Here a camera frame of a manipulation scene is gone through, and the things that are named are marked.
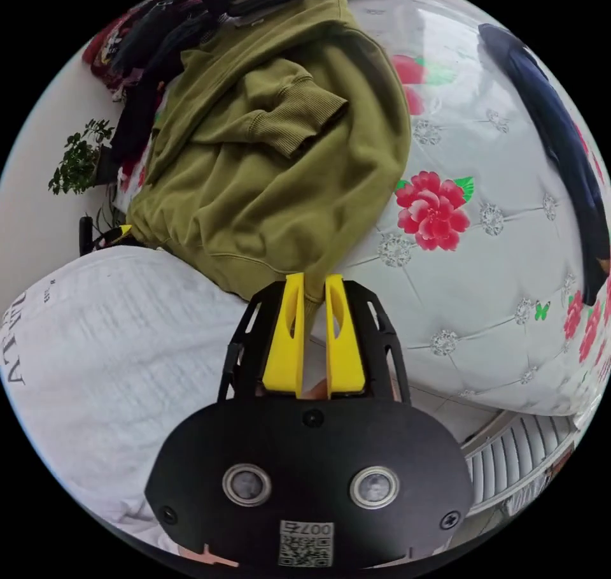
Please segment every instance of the printed number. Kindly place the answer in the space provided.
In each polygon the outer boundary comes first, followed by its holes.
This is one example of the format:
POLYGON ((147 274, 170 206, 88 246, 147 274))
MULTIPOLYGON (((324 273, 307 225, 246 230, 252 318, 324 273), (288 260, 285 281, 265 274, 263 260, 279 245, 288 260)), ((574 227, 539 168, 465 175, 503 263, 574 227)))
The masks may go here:
POLYGON ((301 534, 324 534, 328 536, 331 534, 331 527, 328 524, 304 524, 299 531, 301 534))

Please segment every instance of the green butterfly print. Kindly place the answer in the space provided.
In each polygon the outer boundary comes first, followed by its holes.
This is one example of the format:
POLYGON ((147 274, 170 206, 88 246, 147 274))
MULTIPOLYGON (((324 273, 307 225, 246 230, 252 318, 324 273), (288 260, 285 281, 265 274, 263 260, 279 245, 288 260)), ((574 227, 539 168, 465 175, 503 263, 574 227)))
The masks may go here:
POLYGON ((547 318, 547 310, 549 309, 550 301, 545 304, 545 307, 541 307, 541 304, 537 301, 535 307, 537 313, 535 314, 535 320, 545 320, 547 318))

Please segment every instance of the red flower print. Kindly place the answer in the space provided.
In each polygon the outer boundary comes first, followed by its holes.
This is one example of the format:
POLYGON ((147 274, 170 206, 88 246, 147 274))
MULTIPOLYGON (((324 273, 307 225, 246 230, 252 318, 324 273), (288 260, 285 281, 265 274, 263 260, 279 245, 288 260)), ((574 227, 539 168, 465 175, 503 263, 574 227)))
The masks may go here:
POLYGON ((409 113, 412 116, 420 116, 425 110, 424 102, 420 95, 415 90, 410 89, 408 85, 424 84, 426 70, 422 65, 416 63, 414 59, 404 55, 395 55, 393 57, 393 65, 403 85, 409 113))
POLYGON ((594 153, 592 153, 592 158, 594 159, 594 165, 596 166, 596 172, 598 173, 598 177, 600 178, 600 181, 604 184, 605 177, 603 176, 603 170, 600 168, 600 165, 598 164, 598 159, 594 156, 594 153))
POLYGON ((600 362, 600 359, 603 357, 603 352, 605 351, 605 345, 607 345, 607 340, 603 339, 603 343, 600 344, 600 347, 598 349, 598 356, 596 356, 596 362, 594 363, 594 366, 596 366, 600 362))
POLYGON ((581 340, 581 345, 579 346, 579 362, 584 362, 584 360, 587 358, 587 355, 590 353, 590 349, 594 345, 594 340, 596 339, 596 330, 598 328, 599 322, 600 303, 597 301, 594 305, 592 313, 587 319, 584 338, 581 340))
POLYGON ((579 134, 579 139, 581 140, 581 145, 584 147, 584 150, 586 151, 586 154, 589 154, 589 150, 587 148, 586 141, 585 141, 583 135, 581 135, 581 131, 579 131, 579 127, 575 123, 573 123, 573 125, 575 125, 577 133, 579 134))
POLYGON ((607 278, 607 298, 605 300, 605 325, 609 323, 611 318, 611 276, 607 278))
POLYGON ((397 190, 399 228, 414 234, 423 250, 456 250, 459 233, 465 232, 469 219, 459 209, 466 201, 463 189, 452 180, 441 179, 434 171, 421 171, 411 184, 397 190))
POLYGON ((584 307, 584 300, 581 295, 581 290, 578 290, 573 297, 573 300, 568 305, 565 320, 565 338, 567 341, 572 339, 577 332, 577 327, 581 322, 581 311, 584 307))
POLYGON ((425 83, 425 68, 416 63, 412 57, 405 55, 395 55, 393 64, 401 80, 401 84, 424 84, 425 83))

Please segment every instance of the screw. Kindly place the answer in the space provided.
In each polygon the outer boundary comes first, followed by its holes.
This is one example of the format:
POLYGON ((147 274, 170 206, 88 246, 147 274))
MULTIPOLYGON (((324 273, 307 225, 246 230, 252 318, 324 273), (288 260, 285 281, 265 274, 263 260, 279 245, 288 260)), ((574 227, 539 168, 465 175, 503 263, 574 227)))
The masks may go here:
POLYGON ((325 416, 323 412, 318 409, 309 409, 304 413, 303 421, 304 424, 310 428, 318 428, 323 425, 325 416))
POLYGON ((171 507, 161 507, 161 517, 162 520, 170 526, 178 521, 176 512, 171 507))
POLYGON ((458 511, 450 511, 443 516, 441 522, 439 522, 439 527, 442 530, 451 530, 459 521, 460 513, 458 511))

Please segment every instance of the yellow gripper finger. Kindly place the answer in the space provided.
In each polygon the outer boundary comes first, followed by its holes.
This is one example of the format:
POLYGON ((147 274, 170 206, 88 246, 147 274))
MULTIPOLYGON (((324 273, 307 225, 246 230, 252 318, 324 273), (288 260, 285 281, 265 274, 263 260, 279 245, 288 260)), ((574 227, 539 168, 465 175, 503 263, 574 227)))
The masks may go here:
POLYGON ((304 274, 286 277, 276 329, 263 374, 268 392, 301 397, 304 378, 304 274))
POLYGON ((325 283, 327 302, 327 391, 332 394, 358 394, 365 388, 365 370, 356 340, 355 326, 341 275, 329 276, 325 283), (339 330, 335 330, 334 321, 339 330))

